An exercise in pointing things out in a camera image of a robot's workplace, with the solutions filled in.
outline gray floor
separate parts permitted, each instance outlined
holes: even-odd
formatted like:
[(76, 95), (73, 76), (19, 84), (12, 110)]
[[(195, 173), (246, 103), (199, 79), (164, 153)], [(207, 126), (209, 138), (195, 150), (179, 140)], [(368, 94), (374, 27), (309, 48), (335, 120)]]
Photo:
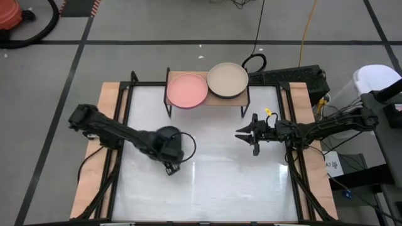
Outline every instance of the gray floor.
[[(87, 141), (67, 128), (67, 118), (79, 103), (96, 104), (102, 82), (127, 80), (135, 70), (140, 80), (163, 80), (172, 70), (209, 70), (221, 62), (241, 63), (252, 45), (138, 45), (148, 40), (253, 40), (262, 1), (251, 1), (238, 10), (230, 1), (218, 0), (103, 0), (82, 53), (77, 52), (88, 18), (61, 18), (45, 39), (60, 41), (20, 50), (0, 50), (0, 218), (13, 225), (42, 151), (66, 79), (73, 78), (60, 121), (40, 176), (25, 223), (68, 220), (77, 168)], [(16, 29), (13, 39), (23, 40), (43, 29), (50, 7), (42, 0), (19, 0), (32, 8), (38, 21)], [(300, 40), (312, 0), (266, 1), (259, 40)], [(402, 3), (370, 0), (388, 40), (401, 41)], [(65, 41), (76, 41), (67, 45)], [(95, 40), (111, 42), (91, 43)], [(362, 0), (320, 0), (308, 31), (312, 41), (381, 41)], [(258, 45), (268, 58), (267, 70), (296, 67), (299, 45)], [(377, 45), (307, 45), (302, 65), (318, 64), (327, 72), (330, 94), (336, 94), (363, 65), (380, 63), (393, 67), (381, 43)], [(402, 60), (402, 46), (392, 46)], [(260, 62), (250, 62), (250, 71)], [(375, 145), (359, 148), (367, 165), (383, 163)], [(340, 218), (362, 222), (366, 211), (339, 210)]]

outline white tabletop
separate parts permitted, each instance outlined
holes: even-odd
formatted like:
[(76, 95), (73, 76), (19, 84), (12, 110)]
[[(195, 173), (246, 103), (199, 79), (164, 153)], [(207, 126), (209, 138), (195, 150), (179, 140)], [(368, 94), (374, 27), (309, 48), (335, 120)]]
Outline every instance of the white tabletop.
[[(173, 107), (163, 104), (164, 87), (135, 87), (128, 126), (155, 131), (175, 126), (197, 142), (194, 157), (168, 176), (165, 167), (125, 143), (114, 202), (113, 221), (297, 221), (285, 145), (260, 142), (259, 156), (234, 137), (252, 113), (279, 114), (274, 87), (250, 87), (251, 103), (244, 119), (240, 107)], [(193, 151), (183, 136), (185, 158)]]

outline black equipment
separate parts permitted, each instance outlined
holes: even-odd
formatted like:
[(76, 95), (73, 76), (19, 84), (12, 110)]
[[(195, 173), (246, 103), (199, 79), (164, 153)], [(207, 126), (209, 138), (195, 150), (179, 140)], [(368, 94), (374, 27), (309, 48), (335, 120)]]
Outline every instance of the black equipment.
[(402, 103), (388, 104), (384, 107), (384, 113), (391, 128), (402, 129)]
[(168, 175), (180, 170), (184, 157), (182, 133), (173, 126), (157, 131), (137, 131), (106, 117), (90, 104), (78, 105), (68, 122), (71, 129), (82, 130), (85, 137), (99, 136), (100, 145), (107, 148), (117, 149), (123, 139), (130, 141), (150, 159), (162, 162)]
[(251, 123), (236, 131), (248, 133), (249, 135), (236, 134), (235, 137), (253, 145), (253, 155), (255, 156), (259, 154), (258, 142), (260, 141), (287, 142), (290, 148), (286, 150), (286, 155), (289, 159), (288, 163), (291, 177), (306, 194), (307, 199), (314, 209), (316, 209), (322, 220), (329, 222), (336, 221), (336, 219), (327, 213), (310, 189), (308, 189), (308, 186), (296, 169), (295, 160), (291, 152), (293, 150), (302, 151), (315, 139), (323, 139), (331, 134), (348, 131), (349, 129), (372, 131), (378, 124), (377, 116), (375, 116), (370, 109), (360, 108), (354, 109), (348, 113), (339, 112), (331, 118), (309, 124), (296, 124), (287, 120), (276, 120), (274, 128), (268, 125), (268, 118), (269, 116), (265, 121), (259, 121), (257, 114), (253, 114)]
[(275, 83), (275, 82), (305, 82), (308, 89), (308, 96), (312, 106), (330, 91), (326, 81), (326, 75), (318, 65), (286, 68), (280, 70), (263, 71), (249, 73), (250, 84), (253, 83)]

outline black hose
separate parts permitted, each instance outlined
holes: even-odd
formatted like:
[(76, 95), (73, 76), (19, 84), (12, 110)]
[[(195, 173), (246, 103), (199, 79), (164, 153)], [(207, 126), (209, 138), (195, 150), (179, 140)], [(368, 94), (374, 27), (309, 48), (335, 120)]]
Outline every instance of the black hose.
[(50, 6), (53, 9), (53, 16), (52, 16), (52, 19), (50, 20), (49, 24), (46, 26), (45, 29), (43, 29), (41, 32), (39, 32), (34, 37), (28, 38), (27, 40), (24, 40), (24, 41), (2, 42), (2, 43), (0, 43), (0, 48), (4, 48), (4, 49), (23, 48), (23, 47), (35, 44), (38, 41), (42, 40), (42, 38), (44, 38), (47, 35), (49, 35), (49, 33), (56, 27), (56, 24), (58, 22), (58, 8), (57, 8), (56, 3), (53, 0), (48, 0), (48, 2), (50, 3)]
[(256, 54), (252, 54), (250, 55), (247, 59), (245, 59), (245, 61), (241, 64), (242, 68), (245, 68), (246, 63), (251, 60), (254, 57), (261, 57), (263, 59), (263, 66), (261, 66), (261, 68), (259, 68), (256, 72), (263, 72), (265, 70), (266, 67), (266, 57), (264, 54), (262, 53), (256, 53)]

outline orange vacuum cleaner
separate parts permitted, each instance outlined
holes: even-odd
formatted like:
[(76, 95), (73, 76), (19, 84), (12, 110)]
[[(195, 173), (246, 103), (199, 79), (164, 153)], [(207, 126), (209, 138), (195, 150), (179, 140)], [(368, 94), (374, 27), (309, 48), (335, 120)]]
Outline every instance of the orange vacuum cleaner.
[(53, 10), (49, 24), (32, 38), (12, 41), (11, 30), (23, 21), (34, 21), (36, 16), (29, 10), (22, 10), (16, 0), (0, 0), (0, 48), (15, 49), (32, 45), (48, 35), (58, 22), (58, 8), (53, 0), (48, 0)]

